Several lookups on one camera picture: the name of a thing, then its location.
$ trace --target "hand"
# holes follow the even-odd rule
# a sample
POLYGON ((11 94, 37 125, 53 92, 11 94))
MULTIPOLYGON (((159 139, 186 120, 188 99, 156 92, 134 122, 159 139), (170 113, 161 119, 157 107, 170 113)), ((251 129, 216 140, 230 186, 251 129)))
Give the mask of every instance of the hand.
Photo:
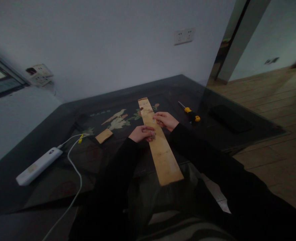
POLYGON ((170 132, 172 132, 179 124, 179 122, 168 112, 157 112, 153 116, 153 119, 158 121, 158 125, 166 127, 170 132))
POLYGON ((150 142, 152 141, 152 133, 149 131, 154 131, 155 128, 149 126, 137 126, 134 131, 130 134, 129 138, 132 139, 134 142, 140 142, 143 139, 150 142))

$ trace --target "white bird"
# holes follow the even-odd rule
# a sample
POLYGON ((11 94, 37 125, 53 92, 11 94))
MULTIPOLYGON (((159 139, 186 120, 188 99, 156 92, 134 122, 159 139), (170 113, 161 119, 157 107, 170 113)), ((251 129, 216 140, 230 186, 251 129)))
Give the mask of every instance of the white bird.
POLYGON ((110 117, 108 120, 106 120, 105 122, 103 122, 101 125, 109 122, 109 121, 112 121, 114 118, 116 117, 121 117, 121 115, 124 113, 126 109, 122 109, 121 111, 117 112, 116 114, 114 114, 112 117, 110 117))

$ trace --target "window frame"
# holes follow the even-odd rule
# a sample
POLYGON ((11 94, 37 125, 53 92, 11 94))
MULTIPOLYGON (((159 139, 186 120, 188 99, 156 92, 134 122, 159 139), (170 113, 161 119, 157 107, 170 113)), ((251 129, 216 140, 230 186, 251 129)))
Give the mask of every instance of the window frame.
POLYGON ((19 73, 17 73, 15 70, 13 70, 11 67, 7 66, 0 58, 0 72, 5 75, 5 77, 0 78, 0 82, 4 82, 9 79, 14 79, 17 81, 20 85, 15 86, 11 89, 4 90, 0 92, 0 98, 4 97, 6 95, 9 95, 15 91, 18 91, 20 89, 23 89, 26 86, 30 86, 29 82, 25 80, 19 73))

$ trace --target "charging cable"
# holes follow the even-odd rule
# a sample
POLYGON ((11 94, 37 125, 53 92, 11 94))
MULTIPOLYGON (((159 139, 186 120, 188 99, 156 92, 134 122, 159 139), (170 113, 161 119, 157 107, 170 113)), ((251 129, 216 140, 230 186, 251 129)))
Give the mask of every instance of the charging cable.
MULTIPOLYGON (((70 159, 70 152, 71 150, 73 149, 73 147, 77 144, 77 142, 84 138, 84 137, 87 137, 87 136, 90 136, 90 134, 79 134, 79 135, 75 135, 73 137, 76 137, 76 136, 81 136, 74 144, 73 146, 70 148, 69 152, 68 152, 68 160, 69 162, 71 163, 71 165, 73 166, 73 168, 75 169, 76 173, 79 175, 79 178, 80 178, 80 188, 79 188, 79 191, 77 192, 77 194, 75 195, 74 199, 72 200, 70 206, 67 208, 67 210, 64 212, 64 214, 62 214, 62 216, 58 219, 58 221, 56 221, 56 223, 52 226, 52 228, 48 231, 47 235, 43 238, 42 241, 45 241, 48 236, 50 235, 50 233, 54 230, 54 228, 57 226, 57 224, 61 221, 61 219, 68 213, 68 211, 70 210, 70 208, 73 206, 75 200, 77 199, 80 191, 81 191, 81 188, 82 188, 82 177, 81 177, 81 174, 80 172, 77 170, 76 166, 73 164, 73 162, 71 161, 70 159)), ((70 137, 67 141, 65 141, 64 143, 62 143, 61 145, 58 146, 58 149, 60 149, 65 143, 67 143, 71 138, 73 137, 70 137)))

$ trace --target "black jacket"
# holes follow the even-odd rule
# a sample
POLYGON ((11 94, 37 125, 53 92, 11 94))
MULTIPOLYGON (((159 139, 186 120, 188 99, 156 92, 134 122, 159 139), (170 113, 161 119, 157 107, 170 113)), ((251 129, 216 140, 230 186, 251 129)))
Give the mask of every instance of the black jacket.
MULTIPOLYGON (((296 239, 296 209, 272 194, 267 185, 245 171, 241 163, 181 124, 170 134, 170 139, 199 172, 220 186, 232 213, 229 216, 232 230, 227 231, 236 239, 296 239)), ((138 144, 127 138, 75 219, 70 240, 130 239, 123 208, 137 154, 138 144)))

